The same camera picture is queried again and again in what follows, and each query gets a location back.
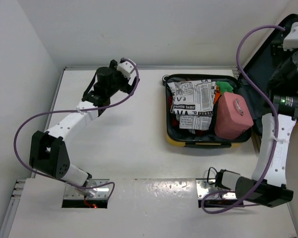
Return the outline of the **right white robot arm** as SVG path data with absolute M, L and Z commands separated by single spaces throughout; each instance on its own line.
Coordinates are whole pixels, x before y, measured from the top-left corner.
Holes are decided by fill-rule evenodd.
M 282 48 L 287 57 L 273 72 L 266 93 L 256 86 L 240 64 L 240 50 L 245 40 L 251 34 L 265 28 L 285 30 L 278 25 L 257 27 L 243 37 L 236 52 L 236 63 L 240 73 L 263 97 L 270 109 L 262 116 L 262 140 L 258 162 L 251 178 L 228 170 L 220 170 L 217 173 L 217 193 L 226 194 L 232 191 L 237 199 L 232 205 L 216 211 L 218 214 L 241 207 L 243 201 L 248 201 L 249 206 L 262 205 L 273 208 L 290 202 L 294 195 L 286 186 L 286 161 L 290 136 L 298 120 L 298 22 L 292 24 L 289 33 L 283 39 Z

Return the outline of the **dark red cloth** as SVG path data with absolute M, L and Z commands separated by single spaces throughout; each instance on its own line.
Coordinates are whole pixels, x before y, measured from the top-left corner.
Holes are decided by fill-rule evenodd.
M 177 115 L 171 112 L 172 102 L 173 102 L 173 97 L 169 96 L 168 97 L 168 110 L 169 110 L 169 116 L 170 116 L 170 123 L 173 128 L 179 128 L 179 120 L 176 117 Z

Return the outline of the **orange black patterned cloth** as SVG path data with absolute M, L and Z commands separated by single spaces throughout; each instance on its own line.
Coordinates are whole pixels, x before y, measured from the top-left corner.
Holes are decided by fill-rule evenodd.
M 215 105 L 216 102 L 218 101 L 218 99 L 220 98 L 221 96 L 221 91 L 220 91 L 220 88 L 219 86 L 216 87 L 216 90 L 215 90 L 215 97 L 214 97 L 214 101 L 213 101 L 213 104 Z

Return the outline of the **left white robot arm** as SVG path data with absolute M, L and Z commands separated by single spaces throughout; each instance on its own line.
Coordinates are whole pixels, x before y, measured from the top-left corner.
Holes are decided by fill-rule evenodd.
M 77 107 L 55 126 L 33 134 L 31 168 L 64 181 L 85 197 L 94 196 L 100 186 L 90 173 L 70 162 L 67 146 L 84 127 L 113 107 L 112 96 L 121 91 L 131 97 L 139 81 L 136 64 L 130 59 L 111 60 L 109 66 L 98 68 Z

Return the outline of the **pink box with handle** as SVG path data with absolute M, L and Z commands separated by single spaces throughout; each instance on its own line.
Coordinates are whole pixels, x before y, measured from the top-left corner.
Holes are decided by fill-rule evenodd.
M 215 135 L 235 140 L 253 126 L 254 122 L 245 99 L 225 92 L 218 100 Z

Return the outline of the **green microfiber towel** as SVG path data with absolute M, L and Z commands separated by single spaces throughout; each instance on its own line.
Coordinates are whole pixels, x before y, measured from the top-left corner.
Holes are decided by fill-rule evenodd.
M 217 90 L 221 93 L 224 94 L 225 92 L 232 93 L 233 92 L 233 87 L 225 81 L 217 81 L 216 82 Z

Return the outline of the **newspaper print cloth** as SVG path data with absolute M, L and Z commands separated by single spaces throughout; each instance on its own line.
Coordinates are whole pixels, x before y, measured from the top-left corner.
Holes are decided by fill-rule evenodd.
M 172 94 L 170 112 L 180 129 L 207 131 L 212 122 L 216 83 L 210 79 L 168 82 Z

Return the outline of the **yellow suitcase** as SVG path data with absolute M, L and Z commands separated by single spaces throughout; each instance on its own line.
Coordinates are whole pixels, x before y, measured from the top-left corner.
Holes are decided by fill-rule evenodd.
M 282 51 L 277 48 L 281 45 L 284 37 L 285 35 L 282 32 L 274 30 L 244 68 L 245 73 L 262 91 L 267 89 L 268 81 L 275 71 L 275 68 L 278 67 L 287 56 L 287 54 L 283 54 Z M 174 81 L 193 81 L 202 79 L 228 82 L 233 87 L 233 91 L 241 94 L 246 100 L 254 120 L 254 126 L 235 140 L 222 139 L 215 135 L 215 118 L 212 118 L 208 131 L 190 133 L 186 129 L 173 128 L 170 123 L 168 110 L 168 97 L 171 96 L 171 92 L 166 86 L 166 128 L 167 139 L 170 144 L 192 148 L 211 148 L 213 146 L 229 148 L 232 145 L 237 145 L 247 141 L 251 137 L 251 133 L 253 131 L 257 135 L 262 134 L 261 112 L 259 107 L 262 105 L 263 99 L 246 82 L 241 73 L 238 74 L 237 78 L 228 75 L 172 74 L 165 75 L 162 78 L 162 82 L 168 83 Z

